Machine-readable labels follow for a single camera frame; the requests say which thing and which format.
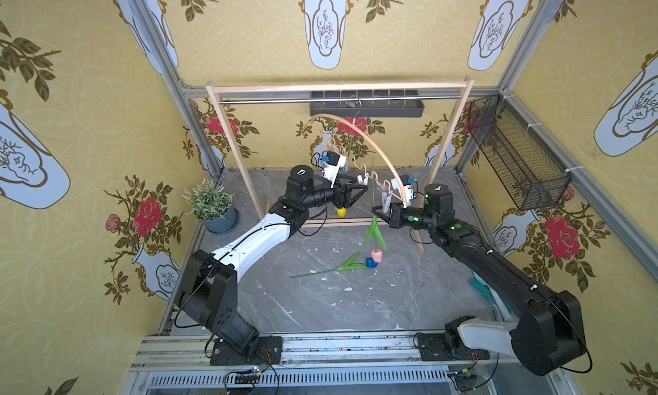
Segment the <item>white clothes peg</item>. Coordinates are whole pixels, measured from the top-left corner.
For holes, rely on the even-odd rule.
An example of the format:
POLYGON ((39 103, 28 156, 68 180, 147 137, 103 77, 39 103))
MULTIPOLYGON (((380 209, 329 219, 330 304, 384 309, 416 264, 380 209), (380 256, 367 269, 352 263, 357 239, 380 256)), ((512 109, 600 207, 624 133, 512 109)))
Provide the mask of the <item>white clothes peg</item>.
POLYGON ((368 186, 369 176, 368 174, 360 174, 357 176, 357 180, 359 184, 368 186))

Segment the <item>grey clothes peg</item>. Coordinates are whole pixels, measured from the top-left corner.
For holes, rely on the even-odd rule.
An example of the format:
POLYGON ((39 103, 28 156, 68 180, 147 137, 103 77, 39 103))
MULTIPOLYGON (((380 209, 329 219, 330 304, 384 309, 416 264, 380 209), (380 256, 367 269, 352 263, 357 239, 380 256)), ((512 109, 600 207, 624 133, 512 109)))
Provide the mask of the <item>grey clothes peg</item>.
POLYGON ((382 204, 387 204, 392 200, 392 193, 386 186, 380 186, 382 204))

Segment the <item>orange curved clip hanger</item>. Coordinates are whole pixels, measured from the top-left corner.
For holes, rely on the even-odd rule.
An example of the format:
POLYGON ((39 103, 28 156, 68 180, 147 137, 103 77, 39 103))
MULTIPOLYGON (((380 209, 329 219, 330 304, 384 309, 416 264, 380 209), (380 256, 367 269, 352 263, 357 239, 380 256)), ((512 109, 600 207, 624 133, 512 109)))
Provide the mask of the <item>orange curved clip hanger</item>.
POLYGON ((404 189, 400 175, 384 151, 370 136, 370 132, 385 132, 380 121, 373 121, 370 118, 343 119, 335 115, 321 113, 313 116, 307 122, 300 122, 297 125, 296 135, 302 136, 304 139, 308 138, 314 131, 314 124, 320 125, 321 134, 319 138, 315 139, 312 149, 320 144, 325 145, 329 150, 337 149, 362 174, 368 174, 369 179, 374 178, 379 189, 380 186, 386 186, 392 193, 392 197, 396 197, 404 204, 406 201, 405 194, 400 194, 392 186, 392 181, 397 180, 400 189, 404 189), (377 153, 382 158, 392 174, 391 179, 380 179, 374 169, 368 169, 365 164, 360 162, 361 158, 364 158, 368 153, 377 153))

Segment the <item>pink tulip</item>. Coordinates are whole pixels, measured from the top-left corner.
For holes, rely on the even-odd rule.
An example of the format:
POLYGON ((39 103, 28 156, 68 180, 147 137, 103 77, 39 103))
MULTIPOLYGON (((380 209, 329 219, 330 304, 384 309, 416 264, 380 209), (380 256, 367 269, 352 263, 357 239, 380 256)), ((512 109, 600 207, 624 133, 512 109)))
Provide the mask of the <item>pink tulip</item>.
MULTIPOLYGON (((374 178, 369 180, 370 184, 370 193, 372 197, 372 206, 377 206, 376 196, 378 195, 378 186, 374 178)), ((376 268, 383 261, 384 253, 387 251, 386 242, 382 237, 380 231, 380 225, 378 224, 378 218, 376 215, 373 216, 371 225, 368 229, 368 235, 366 237, 366 244, 372 244, 373 249, 370 252, 370 257, 365 261, 365 265, 368 268, 376 268)))

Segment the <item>blue tulip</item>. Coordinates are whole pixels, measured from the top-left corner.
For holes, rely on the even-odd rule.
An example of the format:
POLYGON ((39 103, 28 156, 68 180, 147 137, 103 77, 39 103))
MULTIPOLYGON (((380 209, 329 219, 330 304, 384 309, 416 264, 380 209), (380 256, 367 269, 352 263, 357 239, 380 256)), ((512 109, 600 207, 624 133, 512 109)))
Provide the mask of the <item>blue tulip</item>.
POLYGON ((372 257, 367 257, 363 261, 359 260, 360 254, 356 253, 353 256, 351 256, 347 261, 342 263, 336 268, 324 270, 324 271, 309 271, 308 273, 304 274, 299 274, 299 275, 293 275, 291 276, 291 279, 300 279, 300 278, 305 278, 309 276, 314 276, 314 275, 321 275, 325 273, 340 273, 344 271, 353 271, 353 270, 367 270, 367 269, 375 269, 378 267, 379 263, 376 262, 372 257))

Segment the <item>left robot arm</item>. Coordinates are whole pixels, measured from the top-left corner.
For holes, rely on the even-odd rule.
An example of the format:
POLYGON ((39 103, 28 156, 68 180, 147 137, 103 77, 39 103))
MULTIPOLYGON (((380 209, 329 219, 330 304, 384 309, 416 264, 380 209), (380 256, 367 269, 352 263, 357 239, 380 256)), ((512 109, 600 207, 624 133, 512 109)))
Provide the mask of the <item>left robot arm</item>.
POLYGON ((237 311, 238 282, 270 249, 288 240, 310 218, 309 210, 349 208, 368 191, 355 177, 338 174, 330 180, 308 165, 291 169, 286 191, 263 219, 241 237, 208 253, 190 256, 178 281, 175 304, 179 311, 224 340, 250 360, 258 350, 259 331, 237 311))

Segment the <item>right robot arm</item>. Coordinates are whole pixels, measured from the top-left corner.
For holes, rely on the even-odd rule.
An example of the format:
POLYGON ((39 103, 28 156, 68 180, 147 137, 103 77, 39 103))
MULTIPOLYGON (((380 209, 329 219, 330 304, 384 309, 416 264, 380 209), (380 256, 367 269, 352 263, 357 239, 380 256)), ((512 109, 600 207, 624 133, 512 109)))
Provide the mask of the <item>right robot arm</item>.
POLYGON ((589 354, 576 297, 533 280, 489 247, 474 225, 457 219, 447 186, 427 185, 419 208, 396 202, 389 208, 376 206, 372 212, 392 228, 428 232, 433 244, 468 266, 517 316, 515 322, 457 319, 453 324, 463 347, 515 357, 538 376, 589 354))

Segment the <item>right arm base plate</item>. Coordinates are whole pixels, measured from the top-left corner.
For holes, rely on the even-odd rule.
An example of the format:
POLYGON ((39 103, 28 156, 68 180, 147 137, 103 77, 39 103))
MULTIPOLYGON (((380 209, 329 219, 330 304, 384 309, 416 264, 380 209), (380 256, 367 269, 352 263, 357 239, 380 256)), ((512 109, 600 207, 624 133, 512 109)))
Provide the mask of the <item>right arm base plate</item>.
POLYGON ((416 333, 412 339, 423 361, 464 361, 489 360, 486 350, 467 348, 459 337, 450 333, 416 333))

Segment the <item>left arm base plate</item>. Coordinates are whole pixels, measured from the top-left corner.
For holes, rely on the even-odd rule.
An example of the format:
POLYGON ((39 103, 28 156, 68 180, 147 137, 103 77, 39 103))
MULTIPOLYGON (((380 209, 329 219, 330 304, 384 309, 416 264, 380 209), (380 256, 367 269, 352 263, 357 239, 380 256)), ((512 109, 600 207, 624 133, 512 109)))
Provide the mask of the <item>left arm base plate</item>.
POLYGON ((210 355, 211 366, 234 366, 252 363, 278 365, 283 354, 281 336, 262 336, 247 345, 245 350, 238 350, 223 338, 214 340, 210 355))

